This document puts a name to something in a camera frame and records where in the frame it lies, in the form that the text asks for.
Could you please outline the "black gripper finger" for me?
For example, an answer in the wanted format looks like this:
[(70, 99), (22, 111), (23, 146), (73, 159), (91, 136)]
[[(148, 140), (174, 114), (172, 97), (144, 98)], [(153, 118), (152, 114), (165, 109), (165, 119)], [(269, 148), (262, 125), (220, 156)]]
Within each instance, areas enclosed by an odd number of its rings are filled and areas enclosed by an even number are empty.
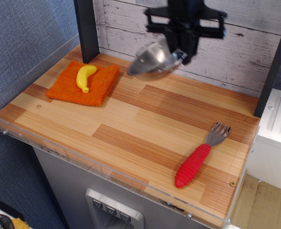
[(180, 34), (181, 34), (181, 29), (178, 27), (168, 25), (165, 28), (165, 37), (167, 40), (169, 51), (171, 53), (178, 50), (182, 51), (180, 45)]
[(180, 50), (184, 53), (183, 65), (191, 62), (194, 55), (197, 54), (199, 33), (195, 31), (183, 31), (180, 33)]

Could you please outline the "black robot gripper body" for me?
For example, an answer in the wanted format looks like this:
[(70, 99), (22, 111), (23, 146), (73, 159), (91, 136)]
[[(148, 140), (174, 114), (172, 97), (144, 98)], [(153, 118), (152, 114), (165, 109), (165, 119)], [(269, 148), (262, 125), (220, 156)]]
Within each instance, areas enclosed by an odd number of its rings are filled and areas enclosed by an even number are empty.
[[(227, 13), (211, 9), (203, 0), (169, 0), (166, 7), (148, 8), (147, 31), (166, 34), (168, 32), (194, 31), (204, 38), (222, 39), (225, 35), (224, 19)], [(203, 27), (201, 20), (217, 20), (218, 27)]]

